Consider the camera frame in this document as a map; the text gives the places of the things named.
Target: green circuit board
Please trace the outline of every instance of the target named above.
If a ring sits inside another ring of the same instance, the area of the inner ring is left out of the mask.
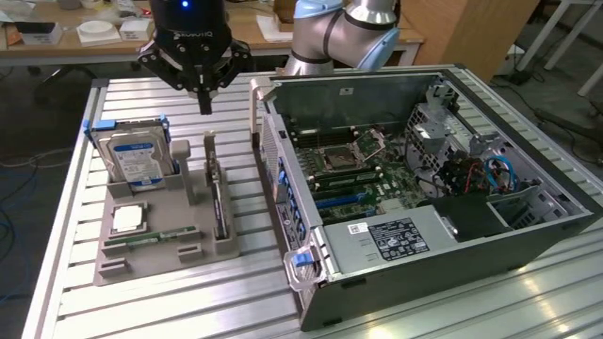
[[[319,208],[324,225],[384,214],[396,208],[409,209],[425,200],[416,175],[401,158],[397,139],[376,128],[356,132],[349,143],[296,148],[303,172],[308,178],[316,178],[308,183],[316,207],[325,199],[363,196],[357,202]],[[353,178],[369,182],[352,182]],[[332,184],[341,187],[332,189]]]

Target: white box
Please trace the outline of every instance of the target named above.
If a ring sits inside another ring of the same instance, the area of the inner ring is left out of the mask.
[[[508,48],[505,60],[503,61],[495,75],[511,75],[515,71],[515,65],[519,65],[519,61],[521,60],[524,54],[525,51],[519,46],[512,45],[511,48]]]
[[[148,41],[153,29],[152,20],[128,20],[120,28],[120,35],[124,41]]]
[[[58,44],[60,38],[62,36],[62,29],[58,23],[48,23],[53,25],[50,31],[48,29],[41,30],[41,32],[32,32],[34,29],[26,29],[21,32],[22,43],[32,44]]]
[[[106,21],[88,21],[82,23],[77,26],[77,36],[84,47],[121,42],[117,29]]]

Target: cable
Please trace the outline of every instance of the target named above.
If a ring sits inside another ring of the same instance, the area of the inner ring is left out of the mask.
[[[34,167],[33,167],[33,170],[30,171],[30,174],[29,174],[29,177],[26,178],[26,180],[24,182],[21,182],[21,184],[17,186],[17,188],[6,196],[4,196],[4,198],[0,198],[0,208],[1,208],[1,204],[26,186],[26,184],[29,184],[29,182],[36,177],[36,173],[37,173],[37,159],[34,160]]]
[[[2,162],[0,162],[0,166],[6,167],[6,168],[16,168],[16,167],[22,167],[22,166],[30,166],[33,167],[33,161],[34,160],[40,160],[42,158],[45,158],[48,155],[53,155],[53,154],[58,154],[58,153],[64,153],[64,152],[70,152],[73,151],[73,148],[57,148],[54,150],[49,150],[48,152],[42,152],[36,154],[33,157],[30,157],[26,161],[24,162],[18,162],[16,164],[5,164]],[[44,169],[44,168],[54,168],[54,167],[60,167],[64,166],[66,164],[69,164],[70,161],[65,161],[65,162],[58,162],[56,164],[50,164],[50,165],[37,165],[38,169]]]
[[[30,180],[30,183],[32,183],[30,190],[24,194],[24,196],[21,196],[20,199],[17,199],[9,205],[5,206],[6,210],[14,208],[16,206],[21,205],[22,203],[25,203],[30,200],[30,197],[33,196],[33,192],[36,191],[36,188],[37,188],[37,177],[33,177],[33,179]]]
[[[492,157],[489,157],[488,159],[485,159],[485,161],[483,162],[483,170],[485,172],[485,178],[488,179],[491,185],[497,188],[499,184],[496,183],[496,180],[493,179],[492,173],[491,173],[491,169],[489,169],[489,162],[491,161],[500,161],[505,166],[507,166],[507,170],[508,170],[508,189],[511,189],[511,184],[512,184],[512,190],[517,191],[519,189],[519,185],[516,185],[516,181],[515,181],[515,171],[512,169],[512,165],[511,162],[508,161],[508,159],[500,155],[495,155]]]
[[[467,175],[467,183],[464,184],[464,193],[467,193],[469,191],[469,183],[471,183],[471,172],[473,171],[475,166],[479,165],[477,162],[475,162],[473,164],[471,164],[469,167],[469,173]]]
[[[21,250],[21,256],[24,259],[24,266],[25,266],[25,276],[24,279],[21,281],[21,283],[12,289],[12,291],[4,295],[2,298],[0,298],[0,305],[4,301],[6,301],[8,299],[10,299],[16,293],[21,290],[21,288],[24,287],[24,285],[28,285],[29,281],[30,281],[30,264],[29,264],[29,258],[28,258],[28,254],[25,251],[25,247],[24,247],[24,243],[22,243],[22,239],[21,237],[17,236],[16,230],[14,230],[14,226],[12,225],[12,221],[10,221],[10,217],[8,216],[6,212],[4,211],[4,209],[1,209],[0,207],[0,214],[4,217],[5,221],[6,221],[6,226],[10,228],[12,230],[12,234],[13,234],[13,238],[14,241],[17,243],[18,249]],[[0,263],[4,260],[4,258],[8,256],[9,251],[6,252],[6,254],[0,258]]]
[[[527,108],[529,108],[529,110],[533,113],[536,113],[536,109],[529,105],[528,101],[524,99],[523,95],[516,91],[516,89],[513,89],[513,87],[511,87],[509,85],[499,85],[495,82],[492,82],[492,84],[493,84],[493,86],[491,85],[491,87],[493,87],[493,88],[505,88],[505,89],[511,90],[519,96],[519,99],[521,99],[521,102],[524,103]]]
[[[2,81],[4,79],[8,78],[8,76],[12,74],[13,69],[14,69],[14,67],[10,67],[10,68],[8,69],[6,74],[1,74],[1,73],[0,73],[0,81]]]
[[[12,227],[12,221],[10,218],[8,217],[6,212],[0,208],[0,213],[5,216],[6,219],[6,223],[1,224],[2,227],[8,228],[9,234],[10,234],[10,238],[9,238],[9,243],[8,243],[8,248],[6,248],[6,252],[0,256],[0,263],[4,261],[4,259],[6,259],[12,248],[14,247],[14,240],[16,240],[16,234],[14,234],[14,228]]]
[[[521,102],[525,104],[527,108],[529,108],[529,110],[533,112],[533,114],[536,115],[536,118],[539,118],[539,120],[541,120],[541,121],[547,121],[547,122],[552,123],[556,127],[559,127],[559,128],[567,133],[567,135],[568,135],[569,138],[571,138],[569,151],[571,151],[573,157],[576,157],[579,160],[581,160],[583,162],[585,162],[585,163],[588,163],[588,164],[591,164],[591,165],[599,165],[599,163],[596,162],[596,160],[585,159],[585,158],[583,158],[583,157],[577,154],[577,152],[576,152],[576,137],[573,136],[571,130],[568,130],[564,126],[559,125],[555,121],[545,120],[544,118],[541,118],[540,115],[537,114],[537,112],[540,112],[541,110],[533,108],[533,107],[529,105],[528,101],[524,99],[524,97],[521,96],[521,94],[513,89],[513,87],[511,87],[509,85],[500,85],[500,84],[493,83],[493,82],[492,82],[492,84],[493,84],[493,86],[491,85],[491,87],[493,87],[493,88],[505,88],[505,89],[509,89],[509,90],[516,94],[516,96],[519,96],[519,99],[521,99]],[[597,113],[600,113],[597,107],[592,104],[592,102],[588,101],[588,103],[589,103],[591,106],[596,109]]]
[[[599,163],[596,162],[596,160],[589,160],[583,158],[577,153],[576,153],[576,137],[573,136],[573,133],[571,132],[571,130],[568,130],[565,127],[563,127],[561,125],[559,125],[555,121],[551,120],[545,120],[545,122],[549,122],[551,124],[553,124],[556,127],[559,127],[569,136],[571,138],[571,142],[569,142],[569,151],[572,152],[573,157],[576,157],[579,160],[581,160],[583,162],[591,164],[591,165],[599,165]]]

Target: floor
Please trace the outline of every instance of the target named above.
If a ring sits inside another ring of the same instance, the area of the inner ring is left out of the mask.
[[[520,46],[528,46],[541,24],[528,25],[517,39]],[[553,32],[547,43],[555,42],[563,31]],[[572,49],[552,71],[535,67],[544,77],[544,83],[531,80],[521,87],[515,87],[533,108],[575,119],[584,126],[597,126],[599,121],[588,118],[595,111],[588,100],[576,95],[576,91],[603,62],[603,51],[576,41]],[[269,69],[272,65],[259,67]],[[42,67],[42,75],[48,76],[56,68]],[[100,78],[132,78],[149,74],[132,71],[129,64],[102,64],[90,66]],[[9,77],[0,81],[0,161],[14,162],[25,160],[16,155],[33,155],[40,152],[72,147],[78,132],[80,118],[84,110],[89,89],[89,80],[77,73],[61,80],[49,93],[50,102],[38,107],[30,100],[30,93],[40,77],[32,77],[25,68],[17,67]],[[499,85],[507,85],[503,78],[493,80]],[[531,109],[519,96],[507,88],[496,88],[499,94],[511,102],[516,109],[536,121]],[[591,98],[603,97],[603,83],[595,87]],[[563,130],[551,124],[543,125],[549,137],[569,151],[569,137]],[[588,140],[577,138],[575,151],[581,157],[595,159],[597,146]],[[58,153],[42,160],[41,165],[60,163],[68,159],[69,153]],[[603,170],[595,165],[587,168],[603,178]],[[30,175],[32,167],[16,169],[0,167],[0,192],[4,196]],[[66,167],[40,169],[33,184],[18,195],[5,202],[5,209],[17,228],[17,241],[6,260],[0,263],[0,299],[13,294],[13,297],[0,302],[0,338],[18,338],[26,316],[26,309],[33,293],[37,271],[42,261],[49,229],[53,223],[58,196],[62,189]],[[5,251],[6,242],[0,243],[0,253]]]

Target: wooden desk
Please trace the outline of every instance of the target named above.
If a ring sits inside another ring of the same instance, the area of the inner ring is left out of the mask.
[[[136,1],[141,8],[149,8],[148,1]],[[252,54],[287,55],[291,42],[268,42],[261,36],[255,17],[256,15],[272,15],[271,7],[259,3],[225,4],[229,12],[229,27],[232,36],[247,42]],[[64,11],[54,2],[41,2],[34,8],[36,14],[46,21],[57,22],[68,30],[56,46],[25,46],[22,43],[1,48],[0,43],[0,66],[37,66],[60,64],[94,64],[102,62],[136,61],[137,48],[144,42],[119,42],[94,47],[82,47],[78,42],[76,26],[81,18],[94,15],[94,10],[77,9]],[[409,27],[404,19],[400,23],[401,35],[400,45],[396,50],[403,50],[401,64],[412,64],[412,60],[423,43],[423,36]],[[0,39],[5,38],[8,32],[14,30],[9,25],[0,30]]]

